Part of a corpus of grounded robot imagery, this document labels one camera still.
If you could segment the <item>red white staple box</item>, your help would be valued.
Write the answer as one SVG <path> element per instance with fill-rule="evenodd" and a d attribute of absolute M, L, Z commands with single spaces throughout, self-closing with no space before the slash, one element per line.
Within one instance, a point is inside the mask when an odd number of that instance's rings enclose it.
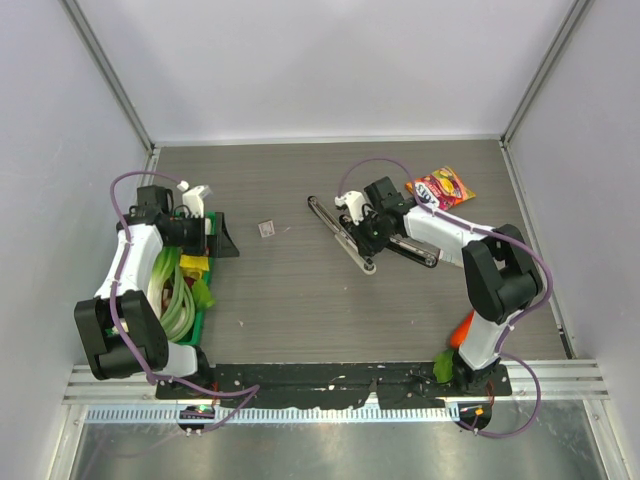
<path fill-rule="evenodd" d="M 259 233 L 262 238 L 268 238 L 275 234 L 275 227 L 272 220 L 263 221 L 258 224 Z"/>

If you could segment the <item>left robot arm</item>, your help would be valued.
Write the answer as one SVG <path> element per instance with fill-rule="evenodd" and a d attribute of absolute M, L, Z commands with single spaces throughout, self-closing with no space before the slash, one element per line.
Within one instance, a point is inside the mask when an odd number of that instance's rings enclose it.
<path fill-rule="evenodd" d="M 190 398 L 205 397 L 212 369 L 197 345 L 183 343 L 197 311 L 194 282 L 184 278 L 184 256 L 209 262 L 239 252 L 221 212 L 210 217 L 206 185 L 178 185 L 175 204 L 167 187 L 137 191 L 135 204 L 117 213 L 118 245 L 107 277 L 94 296 L 80 301 L 74 319 L 89 367 L 98 380 L 143 374 L 151 382 L 178 381 Z"/>

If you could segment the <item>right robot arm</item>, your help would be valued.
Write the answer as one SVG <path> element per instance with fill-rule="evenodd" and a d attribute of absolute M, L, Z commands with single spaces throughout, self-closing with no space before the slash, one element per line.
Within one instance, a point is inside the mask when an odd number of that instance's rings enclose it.
<path fill-rule="evenodd" d="M 473 316 L 465 339 L 454 348 L 451 380 L 460 393 L 477 393 L 500 362 L 499 344 L 510 322 L 543 289 L 520 230 L 511 224 L 494 228 L 468 223 L 404 197 L 387 177 L 363 192 L 337 196 L 335 206 L 347 212 L 344 226 L 364 259 L 389 247 L 393 237 L 402 237 L 439 249 L 463 269 Z"/>

